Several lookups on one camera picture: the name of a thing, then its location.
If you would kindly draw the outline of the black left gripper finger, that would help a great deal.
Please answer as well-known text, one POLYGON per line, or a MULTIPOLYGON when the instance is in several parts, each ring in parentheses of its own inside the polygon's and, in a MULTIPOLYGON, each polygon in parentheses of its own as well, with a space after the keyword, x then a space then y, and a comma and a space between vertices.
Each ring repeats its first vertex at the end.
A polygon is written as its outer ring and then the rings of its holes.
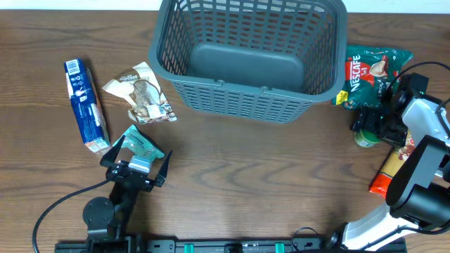
POLYGON ((166 159, 162 163, 162 166, 160 167, 160 170, 159 170, 157 176, 155 177, 155 181, 153 184, 154 186, 162 187, 162 185, 166 181, 168 168, 169 168, 169 161, 170 161, 171 156, 172 156, 172 150, 170 150, 166 159))
POLYGON ((116 159, 117 156, 122 148, 122 144, 124 142, 125 135, 122 135, 121 138, 114 144, 114 146, 106 153, 104 156, 102 156, 100 165, 102 167, 111 168, 116 167, 116 159))

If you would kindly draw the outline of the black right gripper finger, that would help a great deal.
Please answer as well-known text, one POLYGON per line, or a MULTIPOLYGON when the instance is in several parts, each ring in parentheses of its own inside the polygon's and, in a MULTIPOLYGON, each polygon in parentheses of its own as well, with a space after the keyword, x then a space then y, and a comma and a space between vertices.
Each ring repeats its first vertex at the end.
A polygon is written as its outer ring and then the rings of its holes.
POLYGON ((380 127, 378 138, 393 147, 404 147, 408 128, 404 124, 384 124, 380 127))
POLYGON ((369 131, 375 133, 375 126, 377 123, 377 110, 374 108, 361 107, 356 112, 354 123, 350 129, 352 131, 369 131))

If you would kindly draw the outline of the green lidded spice jar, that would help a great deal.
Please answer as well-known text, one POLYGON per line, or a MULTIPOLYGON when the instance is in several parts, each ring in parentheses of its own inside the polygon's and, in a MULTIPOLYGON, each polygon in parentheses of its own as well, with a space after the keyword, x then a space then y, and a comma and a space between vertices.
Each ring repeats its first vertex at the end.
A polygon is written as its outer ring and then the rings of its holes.
POLYGON ((355 131, 354 140, 357 145, 363 148, 371 148, 380 142, 375 134, 366 130, 355 131))

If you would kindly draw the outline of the green Nescafe coffee bag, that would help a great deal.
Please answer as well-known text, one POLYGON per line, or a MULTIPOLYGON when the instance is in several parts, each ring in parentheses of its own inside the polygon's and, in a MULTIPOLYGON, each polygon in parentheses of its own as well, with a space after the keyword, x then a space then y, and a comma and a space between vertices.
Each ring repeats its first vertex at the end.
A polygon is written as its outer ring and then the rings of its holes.
POLYGON ((348 110, 379 108, 387 88, 412 58, 412 52, 397 48, 349 45, 344 86, 331 103, 348 110))

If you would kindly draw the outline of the orange yellow spaghetti packet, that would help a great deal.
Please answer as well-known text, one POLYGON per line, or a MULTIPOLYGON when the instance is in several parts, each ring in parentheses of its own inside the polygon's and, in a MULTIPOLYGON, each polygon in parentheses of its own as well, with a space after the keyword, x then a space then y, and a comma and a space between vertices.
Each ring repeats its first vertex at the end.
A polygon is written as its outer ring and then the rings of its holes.
POLYGON ((373 179, 368 191, 386 198, 387 189, 392 179, 405 161, 410 157, 414 149, 415 143, 411 136, 411 132, 408 131, 405 146, 403 148, 394 148, 387 156, 386 161, 373 179))

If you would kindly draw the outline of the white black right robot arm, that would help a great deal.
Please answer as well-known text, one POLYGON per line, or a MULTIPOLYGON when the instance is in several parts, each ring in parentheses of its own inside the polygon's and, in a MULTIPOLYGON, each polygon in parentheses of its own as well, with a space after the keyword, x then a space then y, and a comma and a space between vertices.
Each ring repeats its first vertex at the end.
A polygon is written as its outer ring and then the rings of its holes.
POLYGON ((401 122, 415 148, 391 180, 385 203, 365 217, 345 223, 327 249, 375 252, 405 235, 439 235, 449 231, 449 189, 434 183, 449 180, 449 121, 445 103, 426 94, 427 77, 401 73, 396 91, 387 93, 381 124, 401 122))

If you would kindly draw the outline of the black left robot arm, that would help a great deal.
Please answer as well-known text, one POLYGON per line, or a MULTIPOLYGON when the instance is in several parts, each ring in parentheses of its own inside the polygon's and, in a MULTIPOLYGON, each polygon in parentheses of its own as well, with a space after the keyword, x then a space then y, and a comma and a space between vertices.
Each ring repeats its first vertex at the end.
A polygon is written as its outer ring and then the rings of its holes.
POLYGON ((129 162, 117 161, 125 137, 102 156, 100 165, 107 168, 106 181, 114 184, 108 197, 96 197, 84 207, 82 218, 87 225, 88 252, 145 252, 140 235, 127 235, 127 224, 138 194, 161 187, 166 178, 171 153, 167 155, 157 176, 150 179, 151 161, 133 156, 129 162))

